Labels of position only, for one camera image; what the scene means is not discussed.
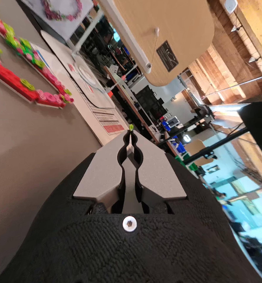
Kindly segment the white wall device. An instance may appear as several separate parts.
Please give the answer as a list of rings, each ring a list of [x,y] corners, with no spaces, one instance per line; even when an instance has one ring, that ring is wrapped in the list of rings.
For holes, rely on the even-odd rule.
[[[237,0],[225,0],[224,8],[228,12],[228,14],[232,14],[238,6]]]

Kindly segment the white metal rail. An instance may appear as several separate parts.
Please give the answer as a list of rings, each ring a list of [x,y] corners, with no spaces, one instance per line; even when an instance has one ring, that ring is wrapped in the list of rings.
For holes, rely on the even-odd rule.
[[[133,52],[133,56],[135,57],[136,62],[140,64],[145,73],[149,74],[151,72],[152,65],[149,59],[147,58],[146,54],[144,53],[143,49],[136,41],[125,20],[121,16],[114,1],[102,0],[99,2],[106,14],[111,17],[111,20],[113,20],[117,32],[124,37],[126,45],[128,45],[129,50]]]

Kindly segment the long white desk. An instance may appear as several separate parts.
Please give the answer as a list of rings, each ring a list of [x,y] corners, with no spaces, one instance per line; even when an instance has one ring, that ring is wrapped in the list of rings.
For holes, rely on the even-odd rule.
[[[141,103],[137,100],[134,92],[128,85],[114,73],[110,68],[104,66],[104,69],[113,82],[113,97],[117,99],[127,117],[132,121],[136,129],[148,140],[156,145],[162,143],[162,139],[169,138],[167,130],[161,121],[155,120],[151,111],[145,111]]]

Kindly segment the black monitor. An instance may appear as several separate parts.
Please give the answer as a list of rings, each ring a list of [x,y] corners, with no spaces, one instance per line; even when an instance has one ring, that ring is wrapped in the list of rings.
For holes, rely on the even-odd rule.
[[[163,107],[163,100],[161,98],[157,99],[155,92],[149,87],[149,85],[134,95],[142,108],[147,113],[150,113],[156,120],[160,119],[167,113],[167,110]]]

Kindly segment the red lego heart frame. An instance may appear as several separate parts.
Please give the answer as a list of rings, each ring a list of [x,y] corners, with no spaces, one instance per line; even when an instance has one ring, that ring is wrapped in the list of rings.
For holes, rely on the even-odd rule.
[[[30,103],[37,105],[63,109],[66,104],[72,104],[74,99],[72,93],[60,80],[50,71],[41,57],[41,54],[31,43],[24,38],[17,37],[14,29],[0,19],[0,36],[5,43],[11,47],[18,56],[23,58],[37,73],[41,75],[56,91],[56,94],[36,89],[26,79],[20,78],[11,70],[2,65],[0,59],[0,81],[13,92],[23,97]]]

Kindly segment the white rounded board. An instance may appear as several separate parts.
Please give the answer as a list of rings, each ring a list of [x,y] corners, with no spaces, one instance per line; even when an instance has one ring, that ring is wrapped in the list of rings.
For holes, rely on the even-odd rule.
[[[69,71],[68,63],[74,65],[74,63],[76,62],[92,72],[92,70],[89,68],[88,64],[85,62],[85,60],[80,54],[77,54],[76,52],[72,51],[69,47],[62,44],[43,30],[41,30],[41,36],[46,42],[46,44],[49,46],[51,51],[62,63],[66,71],[68,71],[69,75],[72,77],[72,80],[76,83],[76,85],[80,88],[83,94],[95,107],[105,109],[115,108],[113,101],[111,100],[103,86],[100,84],[98,79],[98,89],[91,87],[94,91],[94,93],[91,93],[87,88],[88,84],[77,73],[72,73]]]

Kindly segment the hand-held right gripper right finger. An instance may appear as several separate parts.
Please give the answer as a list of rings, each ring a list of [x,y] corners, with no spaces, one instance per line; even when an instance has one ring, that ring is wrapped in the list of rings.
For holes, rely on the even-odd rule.
[[[185,200],[184,191],[167,154],[143,137],[131,131],[135,172],[135,194],[143,213],[150,213],[156,205],[169,201]]]

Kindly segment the wooden tabletop panel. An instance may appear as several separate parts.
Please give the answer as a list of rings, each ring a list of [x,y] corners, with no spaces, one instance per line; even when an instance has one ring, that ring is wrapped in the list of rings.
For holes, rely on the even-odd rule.
[[[136,62],[154,86],[168,85],[212,43],[214,23],[207,1],[114,0],[114,3],[152,65],[147,74]],[[124,37],[120,33],[119,36],[133,56]],[[166,40],[179,61],[169,73],[156,53]]]

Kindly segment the white paper blue stripe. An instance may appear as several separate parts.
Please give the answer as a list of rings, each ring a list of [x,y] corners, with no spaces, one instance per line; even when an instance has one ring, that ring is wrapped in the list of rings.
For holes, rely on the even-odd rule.
[[[48,64],[47,60],[44,57],[46,50],[44,50],[42,47],[40,47],[39,45],[37,45],[35,43],[30,42],[30,44],[33,48],[33,51],[36,53],[38,60],[44,62],[45,66],[48,68],[48,70],[50,72],[52,72],[50,65]]]

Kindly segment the black box on stand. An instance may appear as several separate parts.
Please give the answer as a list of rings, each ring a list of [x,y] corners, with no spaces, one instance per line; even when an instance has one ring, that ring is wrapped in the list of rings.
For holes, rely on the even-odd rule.
[[[262,151],[262,102],[253,102],[237,112]]]

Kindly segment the clear round disc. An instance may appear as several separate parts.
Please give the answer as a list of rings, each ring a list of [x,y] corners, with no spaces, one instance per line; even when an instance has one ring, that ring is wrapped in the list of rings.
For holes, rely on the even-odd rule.
[[[84,66],[74,63],[76,73],[90,86],[98,89],[98,81],[94,74]]]

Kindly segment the black label plate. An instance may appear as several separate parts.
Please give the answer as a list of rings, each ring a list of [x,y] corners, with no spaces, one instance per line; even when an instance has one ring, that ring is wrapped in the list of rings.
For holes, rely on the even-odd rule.
[[[163,65],[165,66],[167,72],[171,72],[176,66],[179,65],[179,61],[176,58],[172,48],[168,41],[164,41],[157,49],[156,53],[161,59]]]

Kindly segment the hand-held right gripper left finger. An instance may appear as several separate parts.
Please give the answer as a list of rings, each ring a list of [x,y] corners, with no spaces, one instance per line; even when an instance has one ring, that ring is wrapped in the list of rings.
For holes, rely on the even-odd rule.
[[[125,201],[125,170],[130,130],[125,130],[94,154],[73,197],[103,203],[111,213],[122,213]]]

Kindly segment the lego box with heart picture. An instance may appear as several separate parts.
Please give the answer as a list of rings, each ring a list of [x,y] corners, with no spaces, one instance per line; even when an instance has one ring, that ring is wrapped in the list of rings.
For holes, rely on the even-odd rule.
[[[64,41],[70,39],[94,6],[90,0],[22,0],[22,3],[42,30]]]

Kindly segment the laminated instruction sheet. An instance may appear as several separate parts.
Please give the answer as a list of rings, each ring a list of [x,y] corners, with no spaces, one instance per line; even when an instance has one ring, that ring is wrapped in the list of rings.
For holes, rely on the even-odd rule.
[[[123,131],[128,130],[127,124],[115,108],[97,108],[88,101],[55,55],[46,51],[44,57],[52,69],[52,74],[72,93],[73,105],[101,145],[106,145]]]

